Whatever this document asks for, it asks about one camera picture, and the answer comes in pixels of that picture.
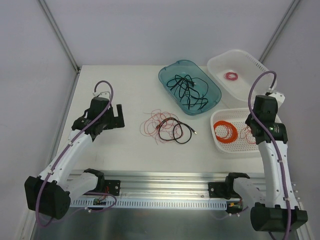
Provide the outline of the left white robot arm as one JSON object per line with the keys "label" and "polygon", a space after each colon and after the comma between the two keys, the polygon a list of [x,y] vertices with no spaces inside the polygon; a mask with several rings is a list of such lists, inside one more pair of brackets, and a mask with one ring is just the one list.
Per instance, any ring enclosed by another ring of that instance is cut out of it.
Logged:
{"label": "left white robot arm", "polygon": [[92,145],[103,131],[125,127],[123,106],[116,105],[118,115],[114,115],[109,99],[94,97],[84,114],[73,122],[65,147],[50,164],[37,176],[29,176],[24,183],[27,206],[40,215],[52,220],[62,219],[71,202],[92,192],[105,193],[105,176],[99,170],[88,168],[68,182],[68,177],[85,148]]}

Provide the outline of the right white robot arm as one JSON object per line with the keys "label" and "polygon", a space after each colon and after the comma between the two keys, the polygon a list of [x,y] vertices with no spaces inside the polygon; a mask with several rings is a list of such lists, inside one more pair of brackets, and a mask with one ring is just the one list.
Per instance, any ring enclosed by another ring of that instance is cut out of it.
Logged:
{"label": "right white robot arm", "polygon": [[251,129],[262,157],[266,192],[262,194],[246,173],[231,172],[225,178],[225,198],[241,197],[250,209],[250,222],[257,232],[295,231],[308,221],[299,208],[288,167],[288,135],[283,123],[276,122],[275,97],[257,95],[245,121]]}

